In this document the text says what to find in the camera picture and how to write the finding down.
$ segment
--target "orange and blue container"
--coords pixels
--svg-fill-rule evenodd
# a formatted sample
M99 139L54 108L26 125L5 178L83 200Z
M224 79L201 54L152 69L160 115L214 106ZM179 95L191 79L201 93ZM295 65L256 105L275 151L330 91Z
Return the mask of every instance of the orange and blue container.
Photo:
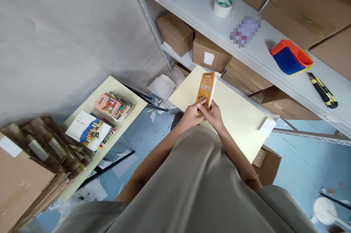
M271 49L271 54L280 69L288 75L309 70L313 65L312 58L290 40L282 39Z

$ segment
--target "white wall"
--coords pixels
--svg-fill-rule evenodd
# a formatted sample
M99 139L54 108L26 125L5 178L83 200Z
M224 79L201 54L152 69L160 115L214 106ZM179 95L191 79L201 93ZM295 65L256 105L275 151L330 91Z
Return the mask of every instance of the white wall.
M136 0L0 0L0 125L63 121L109 75L134 88L167 71Z

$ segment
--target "gray dress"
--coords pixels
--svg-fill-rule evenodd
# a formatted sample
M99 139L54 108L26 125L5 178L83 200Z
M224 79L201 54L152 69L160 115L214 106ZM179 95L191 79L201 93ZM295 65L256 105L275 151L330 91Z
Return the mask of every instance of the gray dress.
M184 133L130 203L92 202L57 229L67 232L318 232L277 186L255 193L239 177L216 133Z

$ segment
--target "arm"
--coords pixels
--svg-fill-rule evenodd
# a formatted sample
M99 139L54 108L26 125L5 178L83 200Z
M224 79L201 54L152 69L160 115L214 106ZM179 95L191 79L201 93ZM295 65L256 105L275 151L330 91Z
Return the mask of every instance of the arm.
M239 149L239 147L225 128L218 105L214 101L212 101L212 108L209 112L201 104L198 104L198 107L202 111L203 115L208 120L208 122L218 133L218 136L223 144L227 156L237 168L241 180L243 180L244 183L246 183L253 191L258 192L259 189L262 188L258 176L252 165L249 163L247 158L244 156L242 151Z
M204 120L203 115L197 114L197 105L188 106L180 122L173 130L151 151L138 166L129 182L116 198L116 202L131 202L140 192L151 176L163 164L178 138L189 128Z

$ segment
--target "person's left hand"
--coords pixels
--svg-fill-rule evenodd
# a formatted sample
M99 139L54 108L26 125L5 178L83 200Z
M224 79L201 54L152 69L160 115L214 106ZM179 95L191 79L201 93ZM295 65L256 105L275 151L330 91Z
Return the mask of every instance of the person's left hand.
M206 101L207 99L203 99L199 103L203 104ZM205 116L203 114L199 115L197 113L197 108L198 108L197 103L190 105L186 108L182 119L177 124L177 127L179 127L183 132L190 129L191 127L198 125L200 122L202 122L205 119Z

